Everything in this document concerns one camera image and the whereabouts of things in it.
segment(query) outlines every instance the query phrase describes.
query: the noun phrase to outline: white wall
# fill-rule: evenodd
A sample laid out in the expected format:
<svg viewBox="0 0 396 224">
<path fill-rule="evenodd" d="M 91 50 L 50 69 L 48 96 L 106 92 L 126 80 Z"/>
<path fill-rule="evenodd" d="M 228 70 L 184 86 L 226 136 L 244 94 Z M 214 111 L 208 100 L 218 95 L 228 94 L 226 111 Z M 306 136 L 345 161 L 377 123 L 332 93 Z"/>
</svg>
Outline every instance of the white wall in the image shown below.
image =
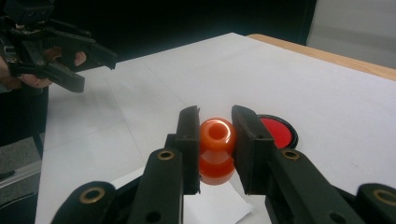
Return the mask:
<svg viewBox="0 0 396 224">
<path fill-rule="evenodd" d="M 318 0 L 307 46 L 396 68 L 396 0 Z"/>
</svg>

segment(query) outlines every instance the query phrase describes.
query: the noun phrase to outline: orange toy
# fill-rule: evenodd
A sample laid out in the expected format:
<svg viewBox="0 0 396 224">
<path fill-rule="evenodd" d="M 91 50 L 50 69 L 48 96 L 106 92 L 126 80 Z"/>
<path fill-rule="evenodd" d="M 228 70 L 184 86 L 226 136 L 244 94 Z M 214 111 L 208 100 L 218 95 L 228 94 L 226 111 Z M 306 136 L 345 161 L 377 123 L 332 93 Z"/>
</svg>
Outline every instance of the orange toy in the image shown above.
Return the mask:
<svg viewBox="0 0 396 224">
<path fill-rule="evenodd" d="M 220 185 L 233 175 L 233 148 L 236 135 L 233 125 L 226 119 L 204 121 L 200 128 L 201 180 L 208 185 Z"/>
</svg>

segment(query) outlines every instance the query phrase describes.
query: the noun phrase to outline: orange ball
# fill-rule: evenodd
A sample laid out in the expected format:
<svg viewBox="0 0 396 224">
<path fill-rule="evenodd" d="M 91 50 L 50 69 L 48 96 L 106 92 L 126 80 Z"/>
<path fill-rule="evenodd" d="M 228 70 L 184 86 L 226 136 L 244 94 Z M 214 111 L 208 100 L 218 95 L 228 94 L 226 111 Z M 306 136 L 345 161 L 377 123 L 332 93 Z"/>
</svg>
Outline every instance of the orange ball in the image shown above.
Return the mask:
<svg viewBox="0 0 396 224">
<path fill-rule="evenodd" d="M 213 118 L 200 127 L 200 175 L 202 181 L 219 185 L 228 181 L 234 171 L 233 148 L 236 134 L 233 125 L 226 119 Z"/>
</svg>

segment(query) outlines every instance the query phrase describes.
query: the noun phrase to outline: human hand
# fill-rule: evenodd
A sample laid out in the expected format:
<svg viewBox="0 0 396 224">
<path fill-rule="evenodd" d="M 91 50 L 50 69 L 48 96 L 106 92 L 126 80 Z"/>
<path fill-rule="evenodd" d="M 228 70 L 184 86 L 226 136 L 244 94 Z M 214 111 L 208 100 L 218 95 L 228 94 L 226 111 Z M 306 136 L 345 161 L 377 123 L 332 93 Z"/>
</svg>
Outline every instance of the human hand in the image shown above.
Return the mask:
<svg viewBox="0 0 396 224">
<path fill-rule="evenodd" d="M 44 58 L 48 63 L 58 63 L 57 58 L 62 57 L 62 49 L 53 47 L 44 52 Z M 84 52 L 77 52 L 74 61 L 76 66 L 81 65 L 87 60 L 87 55 Z M 34 88 L 48 87 L 52 82 L 47 78 L 38 78 L 35 75 L 22 74 L 20 77 L 13 77 L 7 68 L 6 62 L 0 57 L 0 84 L 5 86 L 8 90 L 16 90 L 21 88 L 21 84 L 25 83 Z"/>
</svg>

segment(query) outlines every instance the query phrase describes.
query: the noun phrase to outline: black wall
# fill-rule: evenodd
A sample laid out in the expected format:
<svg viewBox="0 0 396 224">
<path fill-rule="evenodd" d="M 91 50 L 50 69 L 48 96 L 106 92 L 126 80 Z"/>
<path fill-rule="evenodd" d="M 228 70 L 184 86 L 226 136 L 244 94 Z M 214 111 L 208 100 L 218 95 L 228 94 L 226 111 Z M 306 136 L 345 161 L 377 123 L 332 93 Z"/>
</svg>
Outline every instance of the black wall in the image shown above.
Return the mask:
<svg viewBox="0 0 396 224">
<path fill-rule="evenodd" d="M 52 18 L 92 31 L 120 60 L 230 32 L 306 43 L 316 0 L 55 0 Z"/>
</svg>

